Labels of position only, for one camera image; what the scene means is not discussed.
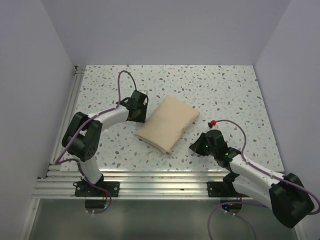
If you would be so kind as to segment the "beige cloth mat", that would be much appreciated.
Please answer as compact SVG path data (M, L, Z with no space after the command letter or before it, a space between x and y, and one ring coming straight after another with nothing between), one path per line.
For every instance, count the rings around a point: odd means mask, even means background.
M199 110L167 95L134 134L162 153L172 154L175 144L199 115Z

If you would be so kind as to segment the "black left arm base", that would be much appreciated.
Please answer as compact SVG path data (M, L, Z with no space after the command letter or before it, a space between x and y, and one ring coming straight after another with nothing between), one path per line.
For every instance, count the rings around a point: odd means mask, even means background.
M81 179L72 185L75 187L74 196L84 197L84 207L92 214L106 211L110 207L112 199L119 196L120 191L118 181L104 181L103 177L96 184Z

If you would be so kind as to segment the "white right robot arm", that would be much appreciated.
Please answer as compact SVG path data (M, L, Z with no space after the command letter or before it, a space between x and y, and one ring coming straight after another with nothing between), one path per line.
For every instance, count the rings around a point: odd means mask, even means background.
M212 156L229 171L217 192L220 197L248 196L271 209L276 219L290 229L315 208L295 174L284 175L254 163L240 150L229 147L219 130L201 133L189 148L200 156Z

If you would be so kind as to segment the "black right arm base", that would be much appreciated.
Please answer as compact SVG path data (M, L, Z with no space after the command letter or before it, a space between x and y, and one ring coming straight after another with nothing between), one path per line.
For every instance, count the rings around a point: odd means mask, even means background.
M230 172L222 178L222 181L208 181L206 183L208 197L219 198L222 204L221 208L235 214L242 209L242 198L248 198L247 195L238 193L233 187L238 176L238 174Z

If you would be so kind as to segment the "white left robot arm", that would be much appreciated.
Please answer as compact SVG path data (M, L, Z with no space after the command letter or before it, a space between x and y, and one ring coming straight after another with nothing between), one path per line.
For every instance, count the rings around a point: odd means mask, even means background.
M84 181L86 190L92 196L103 193L103 174L99 170L95 154L99 147L101 133L108 128L124 122L144 123L146 121L149 98L146 91L134 90L130 97L117 102L116 107L99 113L77 112L62 138L63 152L56 164L63 163L67 152L73 156Z

